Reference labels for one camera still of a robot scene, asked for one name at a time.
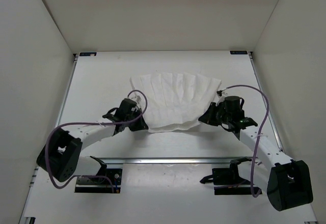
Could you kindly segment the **white pleated skirt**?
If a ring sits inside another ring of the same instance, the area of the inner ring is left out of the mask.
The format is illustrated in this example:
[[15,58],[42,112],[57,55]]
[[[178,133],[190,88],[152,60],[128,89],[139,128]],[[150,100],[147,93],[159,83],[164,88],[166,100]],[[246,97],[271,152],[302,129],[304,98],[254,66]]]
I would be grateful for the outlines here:
[[216,97],[222,81],[201,74],[153,73],[132,76],[133,90],[140,90],[148,106],[143,114],[150,133],[188,130]]

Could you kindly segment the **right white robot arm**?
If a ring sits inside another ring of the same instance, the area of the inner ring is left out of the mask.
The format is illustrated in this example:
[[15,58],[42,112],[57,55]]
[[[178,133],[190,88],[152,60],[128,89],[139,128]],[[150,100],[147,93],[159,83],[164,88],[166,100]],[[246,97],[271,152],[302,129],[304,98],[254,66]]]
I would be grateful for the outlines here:
[[223,173],[204,177],[202,184],[212,182],[217,188],[221,180],[231,187],[244,181],[253,184],[253,192],[264,191],[271,205],[278,211],[287,210],[313,201],[313,191],[308,165],[294,160],[259,132],[258,124],[245,116],[244,100],[228,96],[220,103],[211,103],[199,121],[233,133],[236,138],[255,153],[257,160],[248,157],[233,159]]

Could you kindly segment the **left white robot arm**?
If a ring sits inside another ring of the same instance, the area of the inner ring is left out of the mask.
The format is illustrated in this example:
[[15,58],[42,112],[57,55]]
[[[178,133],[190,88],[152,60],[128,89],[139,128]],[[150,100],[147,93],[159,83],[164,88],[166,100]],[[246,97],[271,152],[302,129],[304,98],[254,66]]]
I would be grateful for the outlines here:
[[112,137],[125,128],[130,131],[147,130],[143,114],[148,108],[130,98],[125,98],[119,107],[110,109],[97,122],[71,122],[57,126],[48,136],[39,153],[36,163],[48,172],[51,182],[56,188],[55,180],[69,183],[75,176],[77,165],[81,162],[81,151],[102,139]]

